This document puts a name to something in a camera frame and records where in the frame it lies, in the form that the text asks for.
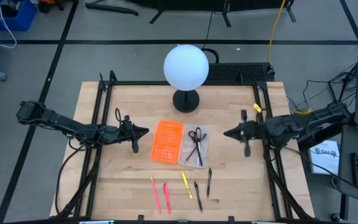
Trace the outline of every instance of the orange tray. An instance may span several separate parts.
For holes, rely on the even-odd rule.
[[[152,160],[176,164],[179,160],[183,124],[174,121],[158,122],[154,134]]]

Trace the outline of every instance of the wooden table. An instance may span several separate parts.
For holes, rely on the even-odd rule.
[[[84,82],[81,87],[74,119],[90,123],[93,114],[98,82]],[[104,146],[99,167],[98,183],[93,204],[92,219],[136,220],[227,220],[234,216],[241,220],[274,220],[272,200],[261,141],[251,141],[252,155],[244,157],[244,145],[227,138],[223,132],[240,122],[240,110],[245,109],[248,119],[256,117],[251,86],[201,86],[198,109],[189,114],[176,111],[172,104],[175,89],[171,86],[114,86],[109,108],[108,125],[117,126],[114,116],[119,108],[122,116],[150,132],[139,140],[139,153],[132,153],[131,144]],[[288,114],[288,103],[283,83],[268,83],[268,92],[274,116]],[[206,198],[208,169],[170,165],[151,160],[151,149],[158,121],[161,119],[182,123],[208,125],[209,149],[206,167],[213,170],[211,193]],[[297,149],[296,141],[289,145]],[[65,158],[73,152],[67,147]],[[314,216],[308,186],[300,156],[282,150],[282,161],[289,191],[305,211]],[[78,188],[84,152],[71,158],[63,170],[60,181],[59,208],[71,199]],[[195,196],[194,181],[200,188],[204,212],[201,213],[196,197],[190,199],[182,181],[184,170]],[[150,175],[154,176],[162,214],[157,211]],[[167,212],[163,184],[170,190],[172,214]],[[284,206],[277,191],[281,214]],[[85,214],[88,193],[85,193],[81,214]],[[51,215],[55,214],[52,206]]]

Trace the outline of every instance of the white globe lamp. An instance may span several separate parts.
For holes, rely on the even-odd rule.
[[[200,97],[195,91],[208,76],[209,63],[204,52],[192,45],[180,45],[165,57],[164,75],[169,84],[177,89],[173,105],[182,113],[197,109]]]

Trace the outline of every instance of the gray floor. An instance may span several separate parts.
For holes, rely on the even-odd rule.
[[[164,12],[154,25],[149,20],[157,12],[128,6],[140,13],[133,15],[86,9],[80,2],[68,39],[71,40],[145,40],[204,39],[209,12]],[[358,25],[358,1],[347,0]],[[63,12],[53,9],[38,13],[28,32],[15,32],[20,40],[58,40],[62,34],[71,3]],[[297,23],[283,13],[277,27],[278,40],[356,40],[337,0],[297,0],[293,5]],[[222,16],[214,15],[210,39],[267,40],[277,10],[229,13],[232,28]],[[0,39],[9,36],[0,32]],[[63,48],[46,105],[68,117],[74,115],[80,84],[95,81],[101,72],[105,78],[113,69],[120,80],[163,80],[162,65],[166,53],[175,45],[66,45]],[[208,45],[219,52],[221,62],[264,62],[267,45]],[[37,100],[55,54],[56,45],[18,45],[14,50],[0,49],[0,71],[9,78],[0,82],[0,204],[11,177],[27,127],[17,124],[15,113],[21,100]],[[272,65],[276,81],[285,84],[288,96],[302,100],[306,80],[329,80],[355,63],[358,46],[275,45]],[[311,84],[307,96],[326,88]],[[335,86],[339,94],[339,85]],[[314,109],[331,100],[328,92],[310,101]],[[59,133],[37,129],[19,179],[6,222],[47,218],[52,205],[58,169],[67,140]],[[328,220],[339,211],[340,194],[331,187],[328,176],[312,175],[305,167],[316,216]],[[351,199],[349,221],[358,223],[358,200]]]

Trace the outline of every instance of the white cable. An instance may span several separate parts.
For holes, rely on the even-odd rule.
[[[9,34],[11,35],[11,37],[13,38],[13,40],[14,40],[14,42],[15,42],[15,44],[14,44],[13,46],[6,46],[6,45],[3,45],[3,44],[0,44],[0,47],[6,47],[6,48],[9,48],[9,49],[13,49],[13,48],[16,47],[17,41],[16,41],[15,37],[13,36],[11,30],[9,30],[9,28],[7,27],[7,25],[6,25],[6,23],[5,23],[4,16],[2,16],[1,5],[0,5],[0,16],[1,16],[1,17],[0,17],[0,20],[1,20],[2,24],[3,24],[3,26],[4,26],[4,27],[6,28],[6,30],[9,32]]]

